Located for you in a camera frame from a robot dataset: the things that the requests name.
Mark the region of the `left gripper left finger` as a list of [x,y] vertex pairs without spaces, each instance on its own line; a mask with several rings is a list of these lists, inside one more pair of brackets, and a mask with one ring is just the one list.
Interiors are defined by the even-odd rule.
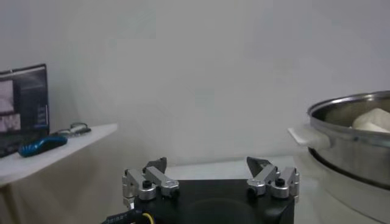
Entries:
[[167,158],[149,161],[141,171],[126,169],[122,176],[122,196],[124,203],[133,203],[136,198],[151,201],[160,191],[162,197],[177,198],[180,185],[177,180],[165,175]]

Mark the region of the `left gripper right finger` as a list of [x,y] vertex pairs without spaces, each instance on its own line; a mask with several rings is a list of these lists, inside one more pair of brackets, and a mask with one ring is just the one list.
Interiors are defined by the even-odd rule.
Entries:
[[252,178],[247,180],[247,194],[250,198],[270,193],[277,199],[299,199],[300,173],[295,167],[280,170],[266,159],[250,156],[246,158],[246,162],[252,174]]

